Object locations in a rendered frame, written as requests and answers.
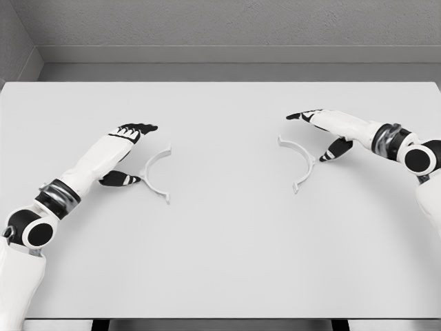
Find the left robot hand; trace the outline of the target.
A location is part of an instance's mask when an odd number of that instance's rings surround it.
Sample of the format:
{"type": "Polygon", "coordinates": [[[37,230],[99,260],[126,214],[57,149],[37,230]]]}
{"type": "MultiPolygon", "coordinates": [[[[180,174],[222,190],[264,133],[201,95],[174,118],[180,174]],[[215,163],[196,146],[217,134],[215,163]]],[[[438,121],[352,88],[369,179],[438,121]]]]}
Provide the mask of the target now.
{"type": "Polygon", "coordinates": [[[88,175],[92,181],[110,187],[122,187],[141,181],[138,176],[114,170],[132,150],[139,139],[157,126],[144,123],[129,123],[119,126],[101,137],[80,159],[76,167],[88,175]]]}

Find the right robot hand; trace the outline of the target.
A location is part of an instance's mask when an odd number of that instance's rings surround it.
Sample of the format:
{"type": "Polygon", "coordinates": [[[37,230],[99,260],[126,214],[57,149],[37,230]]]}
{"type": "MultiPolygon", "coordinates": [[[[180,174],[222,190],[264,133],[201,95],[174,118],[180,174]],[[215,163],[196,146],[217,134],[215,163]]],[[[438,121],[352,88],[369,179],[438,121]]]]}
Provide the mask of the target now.
{"type": "Polygon", "coordinates": [[[286,120],[302,120],[338,137],[319,158],[320,162],[337,159],[348,152],[353,147],[354,130],[357,125],[362,124],[361,120],[349,114],[326,109],[289,114],[286,116],[286,120]]]}

